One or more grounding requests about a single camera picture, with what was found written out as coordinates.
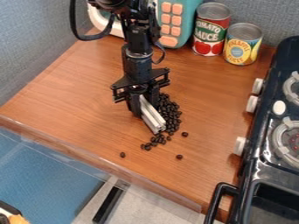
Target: wooden surface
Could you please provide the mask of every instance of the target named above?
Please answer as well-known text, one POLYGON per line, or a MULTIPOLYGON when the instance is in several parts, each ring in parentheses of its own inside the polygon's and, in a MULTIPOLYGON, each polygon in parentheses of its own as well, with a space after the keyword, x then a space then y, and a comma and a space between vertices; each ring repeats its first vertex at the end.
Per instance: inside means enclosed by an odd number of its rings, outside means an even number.
MULTIPOLYGON (((232 154, 234 141, 248 131, 247 98, 254 79, 265 76, 274 49, 263 46, 250 66, 197 56, 189 46, 168 50, 158 66, 171 70, 171 84, 163 92, 180 105, 183 123, 170 143, 144 151, 140 144, 149 141, 150 130, 125 102, 114 104, 109 89, 122 77, 122 43, 116 37, 77 42, 1 107, 2 125, 34 132, 52 145, 67 143, 55 148, 132 182, 144 177, 206 212, 218 182, 237 181, 240 159, 232 154), (190 135, 182 138, 181 131, 190 135), (122 151, 125 158, 119 157, 122 151), (177 161, 177 154, 184 159, 177 161)), ((229 200, 220 208, 223 218, 229 200)))

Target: black cable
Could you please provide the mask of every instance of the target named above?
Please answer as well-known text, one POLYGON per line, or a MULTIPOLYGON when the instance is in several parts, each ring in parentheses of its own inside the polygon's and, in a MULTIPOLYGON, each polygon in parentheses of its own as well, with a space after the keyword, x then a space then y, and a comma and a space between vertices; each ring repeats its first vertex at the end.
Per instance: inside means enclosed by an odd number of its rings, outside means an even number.
POLYGON ((161 45, 161 43, 158 42, 158 41, 155 43, 155 46, 157 46, 157 47, 162 51, 162 56, 161 56, 160 59, 158 59, 157 61, 153 61, 153 60, 152 60, 152 62, 153 62, 155 65, 157 65, 157 64, 160 64, 161 61, 164 60, 166 51, 165 51, 164 47, 161 45))
POLYGON ((77 30, 77 23, 76 23, 76 0, 71 0, 71 2, 70 2, 71 29, 72 29, 73 35, 79 40, 88 41, 88 40, 102 39, 103 37, 109 35, 109 33, 112 30, 112 25, 113 25, 114 21, 115 21, 115 14, 111 13, 109 22, 102 32, 94 34, 94 35, 79 35, 78 30, 77 30))

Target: yellow can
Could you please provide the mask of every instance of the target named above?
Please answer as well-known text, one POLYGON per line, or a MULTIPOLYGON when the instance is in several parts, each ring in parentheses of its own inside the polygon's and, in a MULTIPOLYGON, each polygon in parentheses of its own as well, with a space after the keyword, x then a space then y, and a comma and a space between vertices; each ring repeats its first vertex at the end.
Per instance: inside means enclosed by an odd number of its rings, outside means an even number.
POLYGON ((261 29, 255 24, 233 24, 227 29, 223 56, 234 65, 250 65, 256 61, 261 41, 261 29))

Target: black toy stove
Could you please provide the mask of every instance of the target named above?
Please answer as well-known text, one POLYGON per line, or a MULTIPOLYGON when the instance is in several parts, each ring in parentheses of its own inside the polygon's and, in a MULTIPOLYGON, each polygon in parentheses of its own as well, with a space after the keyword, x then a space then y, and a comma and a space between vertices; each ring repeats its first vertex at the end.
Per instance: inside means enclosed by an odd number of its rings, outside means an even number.
POLYGON ((247 105, 254 123, 235 151, 242 156, 239 186, 217 185, 205 224, 213 223, 225 194, 233 196, 226 223, 299 223, 299 36, 279 44, 253 91, 260 95, 247 105))

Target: tomato sauce can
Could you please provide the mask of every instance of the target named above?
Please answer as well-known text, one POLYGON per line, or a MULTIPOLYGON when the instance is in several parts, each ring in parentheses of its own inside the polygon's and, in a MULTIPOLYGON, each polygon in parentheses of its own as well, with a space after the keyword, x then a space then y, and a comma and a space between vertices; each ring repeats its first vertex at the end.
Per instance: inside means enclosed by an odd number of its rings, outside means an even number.
POLYGON ((222 3, 203 3, 199 5, 192 46, 193 51, 205 56, 221 54, 230 20, 231 11, 222 3))
POLYGON ((250 65, 256 61, 261 41, 262 31, 255 24, 233 24, 227 30, 223 56, 234 65, 250 65))

